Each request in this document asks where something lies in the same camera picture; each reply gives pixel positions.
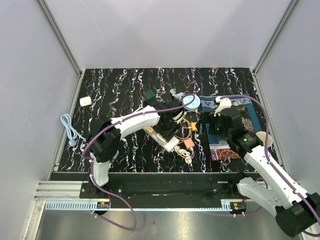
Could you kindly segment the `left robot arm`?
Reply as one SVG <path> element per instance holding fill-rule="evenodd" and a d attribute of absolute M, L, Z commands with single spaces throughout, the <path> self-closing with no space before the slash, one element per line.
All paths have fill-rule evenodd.
<path fill-rule="evenodd" d="M 179 140 L 175 137 L 181 128 L 180 121 L 185 116 L 181 102 L 154 101 L 128 115 L 115 118 L 100 118 L 87 139 L 84 152 L 89 151 L 92 163 L 90 192 L 97 198 L 108 193 L 110 162 L 117 158 L 119 145 L 128 135 L 145 131 L 167 152 L 173 152 Z"/>

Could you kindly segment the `white multicolour power strip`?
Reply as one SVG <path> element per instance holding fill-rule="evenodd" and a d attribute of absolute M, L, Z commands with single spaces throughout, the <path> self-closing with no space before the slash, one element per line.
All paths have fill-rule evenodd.
<path fill-rule="evenodd" d="M 160 146 L 162 146 L 167 152 L 173 152 L 175 150 L 175 146 L 179 144 L 179 140 L 175 136 L 173 136 L 171 140 L 165 140 L 165 138 L 157 132 L 148 135 L 153 138 Z"/>

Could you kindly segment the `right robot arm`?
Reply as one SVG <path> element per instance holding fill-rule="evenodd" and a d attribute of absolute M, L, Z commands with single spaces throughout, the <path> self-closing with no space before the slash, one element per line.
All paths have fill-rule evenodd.
<path fill-rule="evenodd" d="M 272 158 L 268 147 L 244 124 L 240 110 L 231 106 L 218 113 L 202 112 L 200 125 L 210 135 L 226 139 L 232 151 L 250 164 L 266 182 L 261 186 L 246 173 L 228 181 L 232 198 L 247 197 L 274 216 L 280 229 L 293 238 L 320 222 L 320 195 L 309 193 Z"/>

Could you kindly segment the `green cube socket adapter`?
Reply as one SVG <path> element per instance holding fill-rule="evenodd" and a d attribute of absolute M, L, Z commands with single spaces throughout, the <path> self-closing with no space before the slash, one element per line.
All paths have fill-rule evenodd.
<path fill-rule="evenodd" d="M 145 102 L 150 105 L 157 100 L 156 94 L 151 90 L 147 90 L 143 93 Z"/>

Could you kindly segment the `light blue power strip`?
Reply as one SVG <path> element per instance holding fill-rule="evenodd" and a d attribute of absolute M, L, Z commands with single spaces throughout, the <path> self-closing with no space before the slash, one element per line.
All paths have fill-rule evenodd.
<path fill-rule="evenodd" d="M 118 155 L 119 155 L 119 151 L 117 150 L 115 155 L 112 157 L 112 159 L 115 160 L 118 157 Z"/>

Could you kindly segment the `beige travel adapter cube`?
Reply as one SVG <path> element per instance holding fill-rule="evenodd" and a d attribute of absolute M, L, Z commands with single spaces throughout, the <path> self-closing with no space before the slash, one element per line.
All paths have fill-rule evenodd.
<path fill-rule="evenodd" d="M 150 135 L 156 134 L 156 131 L 151 126 L 146 127 L 144 130 Z"/>

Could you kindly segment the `yellow USB charger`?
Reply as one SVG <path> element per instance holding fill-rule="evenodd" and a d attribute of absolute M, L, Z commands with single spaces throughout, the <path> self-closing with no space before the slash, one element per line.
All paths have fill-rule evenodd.
<path fill-rule="evenodd" d="M 190 129 L 192 132 L 198 131 L 199 123 L 198 122 L 191 122 L 190 123 Z"/>

